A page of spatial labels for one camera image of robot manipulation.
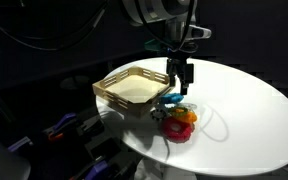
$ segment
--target cable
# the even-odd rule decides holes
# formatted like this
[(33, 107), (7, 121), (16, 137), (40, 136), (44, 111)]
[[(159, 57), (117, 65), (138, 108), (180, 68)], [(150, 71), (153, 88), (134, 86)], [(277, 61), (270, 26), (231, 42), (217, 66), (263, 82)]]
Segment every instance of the cable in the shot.
[(66, 37), (70, 37), (73, 36), (75, 34), (80, 33), (81, 31), (83, 31), (87, 26), (89, 26), (89, 24), (92, 22), (92, 20), (94, 19), (94, 16), (96, 16), (97, 12), (100, 11), (101, 9), (105, 9), (106, 6), (108, 5), (109, 0), (106, 0), (105, 2), (103, 2), (95, 11), (95, 13), (93, 13), (93, 15), (77, 30), (74, 30), (73, 32), (69, 32), (60, 36), (53, 36), (53, 37), (34, 37), (34, 36), (25, 36), (25, 35), (20, 35), (20, 34), (15, 34), (14, 32), (10, 31), (10, 30), (5, 30), (6, 32), (8, 32), (9, 34), (13, 35), (13, 36), (18, 36), (21, 38), (25, 38), (25, 39), (29, 39), (29, 40), (35, 40), (35, 41), (46, 41), (46, 40), (55, 40), (55, 39), (62, 39), (62, 38), (66, 38)]
[(148, 30), (148, 32), (158, 41), (160, 41), (161, 43), (163, 43), (164, 45), (166, 45), (168, 48), (170, 49), (174, 49), (173, 45), (171, 45), (170, 43), (167, 43), (166, 41), (164, 41), (162, 38), (158, 37), (153, 31), (152, 29), (149, 27), (149, 25), (147, 24), (144, 16), (143, 16), (143, 12), (140, 8), (140, 3), (139, 3), (139, 0), (135, 0), (135, 6), (136, 6), (136, 10), (137, 10), (137, 13), (138, 15), (140, 16), (140, 19), (143, 23), (143, 25), (146, 27), (146, 29)]
[(181, 50), (181, 48), (183, 47), (183, 45), (185, 43), (185, 38), (186, 38), (186, 35), (188, 33), (188, 29), (190, 27), (192, 15), (193, 15), (194, 2), (195, 2), (195, 0), (190, 0), (190, 4), (189, 4), (189, 7), (188, 7), (188, 13), (187, 13), (187, 17), (186, 17), (186, 24), (185, 24), (184, 32), (183, 32), (183, 35), (182, 35), (181, 44), (180, 44), (178, 50)]
[(185, 49), (182, 49), (183, 45), (185, 44), (185, 38), (186, 38), (186, 35), (188, 33), (188, 30), (189, 30), (189, 26), (190, 26), (190, 22), (191, 22), (191, 18), (192, 18), (192, 15), (193, 15), (193, 9), (194, 9), (194, 2), (195, 0), (190, 0), (190, 4), (189, 4), (189, 10), (188, 10), (188, 14), (187, 14), (187, 18), (186, 18), (186, 24), (185, 24), (185, 27), (184, 27), (184, 32), (183, 32), (183, 35), (182, 35), (182, 39), (181, 39), (181, 43), (179, 45), (179, 47), (177, 47), (176, 49), (174, 49), (174, 46), (171, 45), (170, 43), (167, 43), (165, 42), (162, 38), (158, 37), (153, 31), (152, 29), (148, 26), (144, 16), (143, 16), (143, 12), (141, 11), (140, 9), (140, 5), (139, 5), (139, 0), (135, 0), (135, 6), (136, 6), (136, 10), (137, 10), (137, 13), (143, 23), (143, 25), (147, 28), (147, 30), (149, 31), (149, 33), (158, 41), (160, 41), (161, 43), (163, 43), (164, 45), (166, 45), (172, 52), (177, 52), (177, 51), (182, 51), (182, 52), (185, 52), (185, 53), (194, 53), (196, 52), (197, 50), (197, 46), (195, 45), (195, 48), (194, 50), (185, 50)]
[(61, 46), (59, 48), (43, 48), (43, 47), (37, 47), (35, 45), (31, 45), (31, 44), (28, 44), (26, 42), (23, 42), (19, 39), (17, 39), (16, 37), (12, 36), (11, 34), (9, 34), (8, 32), (6, 32), (1, 26), (0, 26), (0, 31), (3, 32), (6, 36), (8, 36), (9, 38), (13, 39), (14, 41), (26, 46), (26, 47), (29, 47), (29, 48), (32, 48), (32, 49), (36, 49), (36, 50), (40, 50), (40, 51), (60, 51), (60, 50), (64, 50), (64, 49), (68, 49), (68, 48), (71, 48), (73, 46), (76, 46), (78, 44), (80, 44), (81, 42), (83, 42), (85, 39), (87, 39), (93, 32), (93, 30), (95, 29), (95, 27), (97, 26), (98, 22), (100, 21), (100, 19), (103, 17), (104, 13), (105, 13), (105, 9), (106, 9), (107, 6), (104, 6), (103, 9), (100, 9), (100, 11), (98, 11), (96, 14), (99, 14), (93, 24), (93, 27), (90, 29), (90, 31), (84, 35), (81, 39), (79, 39), (78, 41), (74, 42), (73, 44), (70, 44), (70, 45), (67, 45), (67, 46)]

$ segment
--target dark background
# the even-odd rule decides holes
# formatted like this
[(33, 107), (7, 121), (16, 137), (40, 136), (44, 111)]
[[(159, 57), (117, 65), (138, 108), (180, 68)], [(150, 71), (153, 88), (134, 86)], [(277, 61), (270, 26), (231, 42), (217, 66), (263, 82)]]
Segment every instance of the dark background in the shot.
[[(83, 24), (101, 2), (27, 1), (26, 8), (0, 8), (0, 25), (22, 35), (63, 34)], [(197, 17), (213, 37), (198, 42), (194, 57), (239, 68), (288, 96), (288, 0), (200, 0)], [(10, 144), (52, 125), (64, 113), (94, 106), (90, 87), (64, 91), (61, 80), (83, 74), (95, 82), (107, 74), (108, 61), (117, 67), (154, 57), (144, 51), (150, 39), (145, 28), (128, 23), (117, 0), (111, 1), (92, 36), (65, 51), (32, 50), (0, 32), (0, 96), (16, 118), (8, 123), (0, 117), (0, 140)]]

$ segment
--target white round table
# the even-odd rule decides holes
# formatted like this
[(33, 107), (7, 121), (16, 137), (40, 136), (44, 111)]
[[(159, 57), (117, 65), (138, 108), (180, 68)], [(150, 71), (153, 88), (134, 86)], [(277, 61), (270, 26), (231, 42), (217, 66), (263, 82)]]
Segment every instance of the white round table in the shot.
[[(97, 97), (103, 122), (126, 145), (160, 163), (212, 176), (249, 176), (288, 164), (288, 99), (262, 80), (240, 70), (203, 60), (194, 64), (194, 84), (182, 102), (198, 106), (197, 128), (189, 141), (161, 136), (149, 115), (136, 119), (112, 110)], [(166, 58), (124, 65), (166, 72)], [(179, 81), (173, 92), (180, 92)]]

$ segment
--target red toy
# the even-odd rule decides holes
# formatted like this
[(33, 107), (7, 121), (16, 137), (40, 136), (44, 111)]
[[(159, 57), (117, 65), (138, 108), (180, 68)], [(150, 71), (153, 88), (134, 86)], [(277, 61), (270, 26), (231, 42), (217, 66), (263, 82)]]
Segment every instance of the red toy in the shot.
[(190, 124), (178, 121), (173, 117), (168, 117), (162, 122), (161, 130), (169, 140), (174, 142), (185, 142), (192, 133)]

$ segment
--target colorful toy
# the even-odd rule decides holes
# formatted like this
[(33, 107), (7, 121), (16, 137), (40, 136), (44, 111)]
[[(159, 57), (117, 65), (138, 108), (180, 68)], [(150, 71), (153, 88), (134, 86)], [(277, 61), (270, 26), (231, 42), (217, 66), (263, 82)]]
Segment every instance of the colorful toy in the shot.
[(151, 112), (151, 118), (156, 121), (161, 121), (166, 118), (167, 114), (163, 109), (155, 109)]
[(171, 141), (185, 142), (191, 137), (190, 124), (176, 120), (174, 117), (166, 118), (161, 124), (162, 133)]
[(197, 109), (197, 106), (192, 103), (177, 103), (178, 106), (186, 107), (187, 109), (193, 111), (194, 109)]
[(195, 121), (197, 121), (197, 116), (193, 111), (189, 111), (184, 116), (174, 116), (174, 118), (184, 123), (194, 123)]
[(186, 107), (173, 107), (168, 109), (168, 112), (172, 116), (185, 116), (188, 112), (188, 109)]
[(160, 104), (176, 104), (184, 99), (179, 93), (166, 94), (160, 98)]

